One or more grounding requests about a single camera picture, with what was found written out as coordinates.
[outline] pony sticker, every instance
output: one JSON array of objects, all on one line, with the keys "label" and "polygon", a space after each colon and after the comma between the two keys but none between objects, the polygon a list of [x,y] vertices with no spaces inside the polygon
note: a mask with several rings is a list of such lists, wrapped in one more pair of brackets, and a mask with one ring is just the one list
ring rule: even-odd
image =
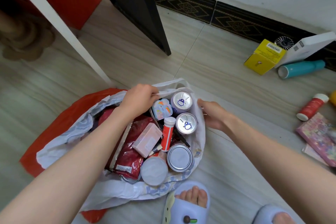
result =
[{"label": "pony sticker", "polygon": [[162,120],[173,114],[169,100],[165,98],[155,101],[152,106],[152,111],[157,120]]}]

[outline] barcode label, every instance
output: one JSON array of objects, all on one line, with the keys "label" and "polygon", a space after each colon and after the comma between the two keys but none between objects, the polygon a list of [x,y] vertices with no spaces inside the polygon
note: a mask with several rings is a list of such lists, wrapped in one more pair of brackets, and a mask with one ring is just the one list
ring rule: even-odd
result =
[{"label": "barcode label", "polygon": [[281,52],[281,49],[280,49],[279,47],[276,47],[276,46],[274,46],[274,45],[271,44],[271,43],[268,43],[266,46],[267,46],[268,48],[270,48],[270,49],[276,51],[277,53],[280,53],[280,52]]},{"label": "barcode label", "polygon": [[127,167],[127,166],[122,166],[122,165],[117,165],[116,169],[121,170],[121,171],[126,171],[126,172],[129,172],[129,173],[132,172],[132,167]]}]

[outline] pink book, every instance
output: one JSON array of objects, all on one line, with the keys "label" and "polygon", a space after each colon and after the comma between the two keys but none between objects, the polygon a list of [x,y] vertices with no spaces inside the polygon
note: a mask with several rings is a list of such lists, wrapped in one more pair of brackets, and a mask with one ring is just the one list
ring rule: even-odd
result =
[{"label": "pink book", "polygon": [[310,120],[304,122],[296,129],[307,143],[331,167],[336,167],[336,145],[327,135],[331,124],[320,113],[315,114]]}]

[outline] red foil bag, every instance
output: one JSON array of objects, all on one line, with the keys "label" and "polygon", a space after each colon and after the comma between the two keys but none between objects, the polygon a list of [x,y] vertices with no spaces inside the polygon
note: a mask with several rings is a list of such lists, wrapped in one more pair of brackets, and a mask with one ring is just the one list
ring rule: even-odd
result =
[{"label": "red foil bag", "polygon": [[[103,113],[99,119],[99,125],[111,115],[113,110],[114,109],[108,109]],[[132,148],[132,145],[150,122],[153,123],[153,119],[144,115],[140,115],[133,120],[131,129],[126,137],[124,145],[121,148],[117,161],[115,162],[112,170],[113,172],[130,179],[137,179],[139,177],[140,167],[144,158]],[[120,143],[121,137],[105,166],[108,170],[110,170],[110,164],[116,153],[116,148]]]}]

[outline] baseboard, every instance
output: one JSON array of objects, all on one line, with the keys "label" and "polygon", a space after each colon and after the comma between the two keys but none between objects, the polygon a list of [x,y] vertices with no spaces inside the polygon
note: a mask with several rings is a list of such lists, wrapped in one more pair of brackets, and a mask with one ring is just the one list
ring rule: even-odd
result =
[{"label": "baseboard", "polygon": [[[304,37],[325,32],[322,29],[311,27],[314,29],[312,33],[219,0],[155,0],[155,2],[162,7],[258,43],[263,39],[274,42],[280,36],[287,36],[296,43]],[[336,71],[335,41],[314,53],[307,60],[320,59],[325,61],[326,68]]]}]

